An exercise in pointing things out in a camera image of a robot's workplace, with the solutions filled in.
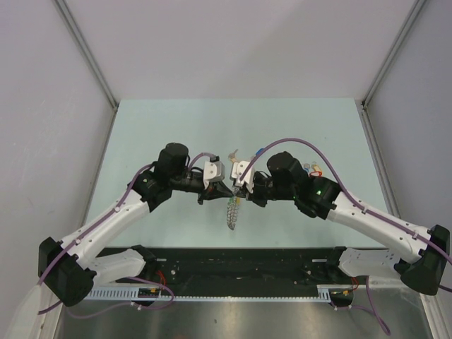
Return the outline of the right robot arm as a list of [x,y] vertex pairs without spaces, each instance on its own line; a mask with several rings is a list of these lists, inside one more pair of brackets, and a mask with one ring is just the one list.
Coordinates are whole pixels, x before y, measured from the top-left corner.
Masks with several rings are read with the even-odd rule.
[[424,295],[434,296],[442,288],[451,243],[447,228],[427,228],[383,213],[354,197],[339,183],[309,175],[288,152],[273,155],[267,168],[270,174],[265,176],[254,170],[252,162],[238,166],[247,200],[260,207],[269,201],[292,201],[306,216],[350,227],[389,250],[386,258],[375,259],[360,251],[343,250],[339,258],[326,265],[326,276],[331,282],[343,283],[350,276],[380,275],[399,278]]

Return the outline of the round metal keyring disc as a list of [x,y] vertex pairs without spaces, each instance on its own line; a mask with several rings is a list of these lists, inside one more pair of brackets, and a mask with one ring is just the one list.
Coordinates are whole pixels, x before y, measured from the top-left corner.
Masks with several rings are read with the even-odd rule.
[[227,226],[230,230],[235,230],[236,224],[237,224],[237,219],[238,219],[238,215],[239,215],[239,207],[237,206],[235,201],[236,201],[236,197],[237,196],[233,196],[231,198],[233,198],[233,204],[232,205],[228,205],[227,204]]

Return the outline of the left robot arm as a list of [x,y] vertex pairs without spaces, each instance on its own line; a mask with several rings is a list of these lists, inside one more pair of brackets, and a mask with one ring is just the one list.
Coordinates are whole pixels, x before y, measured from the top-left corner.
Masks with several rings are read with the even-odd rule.
[[205,153],[205,157],[208,161],[196,172],[185,145],[167,144],[156,161],[135,173],[125,192],[105,212],[59,241],[49,237],[40,244],[37,284],[72,307],[99,285],[132,277],[143,283],[152,280],[155,258],[142,246],[117,255],[98,255],[124,230],[169,200],[173,191],[196,194],[198,203],[231,197],[219,156]]

